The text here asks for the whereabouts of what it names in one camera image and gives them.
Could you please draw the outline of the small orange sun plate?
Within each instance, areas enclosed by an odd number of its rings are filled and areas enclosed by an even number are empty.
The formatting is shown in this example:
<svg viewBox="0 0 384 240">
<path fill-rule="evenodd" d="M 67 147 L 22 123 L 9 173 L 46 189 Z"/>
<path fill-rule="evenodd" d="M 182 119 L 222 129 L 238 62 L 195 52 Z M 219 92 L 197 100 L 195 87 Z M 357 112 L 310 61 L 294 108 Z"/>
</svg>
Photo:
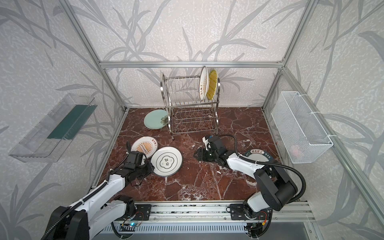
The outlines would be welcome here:
<svg viewBox="0 0 384 240">
<path fill-rule="evenodd" d="M 154 155 L 158 148 L 159 143 L 155 138 L 142 137 L 133 143 L 131 150 L 136 152 L 142 152 L 149 159 Z"/>
</svg>

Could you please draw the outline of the white plate green emblem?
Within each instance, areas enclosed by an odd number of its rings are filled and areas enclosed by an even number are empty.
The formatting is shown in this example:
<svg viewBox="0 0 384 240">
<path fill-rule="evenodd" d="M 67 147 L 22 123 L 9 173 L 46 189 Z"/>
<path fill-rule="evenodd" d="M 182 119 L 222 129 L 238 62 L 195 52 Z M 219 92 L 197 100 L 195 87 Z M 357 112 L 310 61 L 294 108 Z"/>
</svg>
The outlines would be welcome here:
<svg viewBox="0 0 384 240">
<path fill-rule="evenodd" d="M 160 177 L 169 177 L 179 171 L 183 164 L 182 153 L 174 147 L 163 147 L 151 158 L 153 173 Z"/>
</svg>

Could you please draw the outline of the yellow green striped plate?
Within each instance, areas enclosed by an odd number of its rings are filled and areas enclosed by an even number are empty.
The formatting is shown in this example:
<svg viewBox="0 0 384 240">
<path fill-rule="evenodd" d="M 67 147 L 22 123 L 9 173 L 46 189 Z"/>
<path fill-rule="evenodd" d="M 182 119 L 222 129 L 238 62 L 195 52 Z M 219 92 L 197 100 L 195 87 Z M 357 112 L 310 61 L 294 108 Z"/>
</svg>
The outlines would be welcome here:
<svg viewBox="0 0 384 240">
<path fill-rule="evenodd" d="M 206 95 L 208 100 L 211 101 L 214 99 L 217 86 L 218 86 L 218 73 L 217 73 L 217 70 L 213 69 L 209 73 L 209 88 Z"/>
</svg>

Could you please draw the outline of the large orange sun plate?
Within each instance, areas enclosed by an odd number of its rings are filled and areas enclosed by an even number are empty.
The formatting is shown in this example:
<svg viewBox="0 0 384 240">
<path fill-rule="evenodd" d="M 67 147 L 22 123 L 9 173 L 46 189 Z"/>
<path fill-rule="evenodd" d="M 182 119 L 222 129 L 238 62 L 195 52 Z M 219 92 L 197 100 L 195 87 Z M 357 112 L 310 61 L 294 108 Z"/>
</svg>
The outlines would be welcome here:
<svg viewBox="0 0 384 240">
<path fill-rule="evenodd" d="M 209 89 L 209 73 L 206 66 L 202 68 L 199 82 L 199 95 L 200 100 L 203 101 L 206 98 Z"/>
</svg>

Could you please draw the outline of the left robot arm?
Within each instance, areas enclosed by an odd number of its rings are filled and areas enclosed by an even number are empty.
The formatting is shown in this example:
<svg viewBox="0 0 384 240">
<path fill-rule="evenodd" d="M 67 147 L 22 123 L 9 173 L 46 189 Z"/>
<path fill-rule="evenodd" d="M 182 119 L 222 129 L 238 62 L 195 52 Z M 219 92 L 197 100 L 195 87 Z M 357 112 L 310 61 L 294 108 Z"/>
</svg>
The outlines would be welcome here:
<svg viewBox="0 0 384 240">
<path fill-rule="evenodd" d="M 135 217 L 134 200 L 117 193 L 135 180 L 142 181 L 154 169 L 144 153 L 129 152 L 94 190 L 68 207 L 55 209 L 42 239 L 91 240 L 116 219 Z"/>
</svg>

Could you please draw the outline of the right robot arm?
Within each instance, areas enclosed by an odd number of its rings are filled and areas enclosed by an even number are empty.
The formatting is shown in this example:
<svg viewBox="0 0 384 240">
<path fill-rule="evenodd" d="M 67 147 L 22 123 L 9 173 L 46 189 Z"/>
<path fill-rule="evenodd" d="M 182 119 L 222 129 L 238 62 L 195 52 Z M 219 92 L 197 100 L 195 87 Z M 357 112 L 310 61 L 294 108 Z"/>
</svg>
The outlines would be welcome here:
<svg viewBox="0 0 384 240">
<path fill-rule="evenodd" d="M 204 146 L 197 149 L 194 158 L 206 163 L 241 172 L 253 178 L 259 192 L 243 202 L 244 214 L 249 218 L 262 210 L 280 211 L 286 204 L 299 200 L 307 189 L 304 176 L 296 169 L 282 165 L 269 153 L 256 150 L 255 154 L 263 160 L 252 160 L 239 153 L 237 139 L 234 150 L 228 150 L 222 141 L 223 135 L 203 137 Z"/>
</svg>

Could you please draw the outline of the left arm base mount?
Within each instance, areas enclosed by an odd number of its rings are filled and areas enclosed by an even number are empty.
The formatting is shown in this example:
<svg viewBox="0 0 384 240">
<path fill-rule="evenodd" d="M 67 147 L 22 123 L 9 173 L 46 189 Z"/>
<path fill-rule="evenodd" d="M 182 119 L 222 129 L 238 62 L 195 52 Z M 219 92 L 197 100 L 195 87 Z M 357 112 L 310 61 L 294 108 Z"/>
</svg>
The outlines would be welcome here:
<svg viewBox="0 0 384 240">
<path fill-rule="evenodd" d="M 127 204 L 124 214 L 115 221 L 148 221 L 151 214 L 151 204 Z"/>
</svg>

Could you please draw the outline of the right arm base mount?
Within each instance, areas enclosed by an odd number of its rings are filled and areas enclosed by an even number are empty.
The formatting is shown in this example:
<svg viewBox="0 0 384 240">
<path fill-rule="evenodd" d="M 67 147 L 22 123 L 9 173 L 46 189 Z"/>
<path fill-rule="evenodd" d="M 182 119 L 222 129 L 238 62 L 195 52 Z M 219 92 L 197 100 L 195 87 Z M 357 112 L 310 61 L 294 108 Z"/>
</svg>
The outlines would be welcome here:
<svg viewBox="0 0 384 240">
<path fill-rule="evenodd" d="M 230 204 L 226 207 L 227 213 L 230 214 L 233 221 L 261 221 L 267 222 L 271 218 L 270 209 L 262 209 L 254 212 L 250 207 L 244 204 Z"/>
</svg>

